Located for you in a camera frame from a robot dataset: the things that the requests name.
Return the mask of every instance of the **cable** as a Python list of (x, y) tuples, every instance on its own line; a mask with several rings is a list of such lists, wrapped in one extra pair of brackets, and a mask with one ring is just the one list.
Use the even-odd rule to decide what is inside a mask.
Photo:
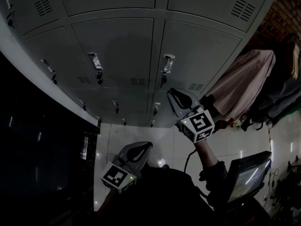
[(186, 167), (187, 167), (187, 164), (188, 164), (188, 161), (189, 161), (189, 158), (192, 154), (194, 154), (197, 150), (195, 149), (192, 153), (190, 153), (187, 157), (187, 160), (186, 160), (186, 163), (185, 163), (185, 167), (184, 167), (184, 173), (186, 173)]
[(264, 203), (264, 206), (267, 204), (267, 201), (269, 199), (269, 194), (270, 194), (270, 190), (271, 190), (271, 178), (272, 178), (272, 175), (273, 175), (273, 181), (272, 181), (272, 187), (274, 187), (275, 185), (275, 182), (274, 182), (274, 178), (277, 177), (279, 175), (279, 169), (276, 168), (275, 171), (273, 173), (271, 173), (271, 168), (270, 168), (270, 171), (269, 171), (269, 182), (268, 182), (268, 186), (269, 186), (269, 193), (268, 195), (265, 197), (265, 203)]
[[(194, 154), (197, 150), (195, 149), (193, 152), (191, 152), (188, 157), (187, 157), (187, 160), (186, 160), (186, 163), (185, 163), (185, 167), (184, 167), (184, 173), (186, 173), (186, 168), (187, 168), (187, 164), (188, 164), (188, 161), (189, 161), (189, 158), (191, 157), (192, 154)], [(204, 198), (207, 198), (208, 196), (203, 193), (201, 191), (201, 189), (199, 187), (196, 186), (196, 189), (198, 190), (199, 194), (201, 194), (201, 196), (203, 196)]]

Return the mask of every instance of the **dark clothing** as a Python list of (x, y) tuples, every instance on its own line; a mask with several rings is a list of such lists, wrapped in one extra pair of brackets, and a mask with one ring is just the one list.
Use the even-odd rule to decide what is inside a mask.
[(301, 108), (301, 97), (297, 98), (293, 103), (291, 103), (286, 109), (284, 109), (275, 118), (272, 118), (272, 124), (275, 126), (283, 117), (294, 113)]
[(301, 61), (298, 64), (298, 78), (284, 80), (280, 69), (284, 63), (276, 63), (271, 75), (267, 78), (252, 109), (264, 111), (268, 118), (275, 118), (294, 100), (301, 96)]
[[(217, 201), (214, 191), (222, 190), (226, 175), (224, 162), (218, 162), (200, 173), (200, 180), (206, 180), (207, 189), (211, 190), (208, 199), (212, 202)], [(144, 225), (163, 221), (196, 223), (201, 220), (202, 225), (219, 225), (220, 218), (201, 198), (191, 177), (178, 170), (147, 168), (143, 179), (118, 197), (116, 208), (107, 217), (114, 223), (129, 220), (129, 223), (140, 221)]]

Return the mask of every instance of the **hanging cloth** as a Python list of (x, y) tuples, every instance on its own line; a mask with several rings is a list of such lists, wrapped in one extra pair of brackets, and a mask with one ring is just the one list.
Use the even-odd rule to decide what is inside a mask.
[(298, 44), (295, 42), (294, 49), (293, 49), (293, 68), (292, 68), (292, 72), (291, 72), (291, 76), (294, 80), (298, 79), (299, 53), (300, 53), (300, 48), (299, 48)]
[(272, 50), (251, 50), (232, 63), (230, 69), (206, 93), (228, 121), (240, 118), (251, 107), (269, 76), (276, 58)]

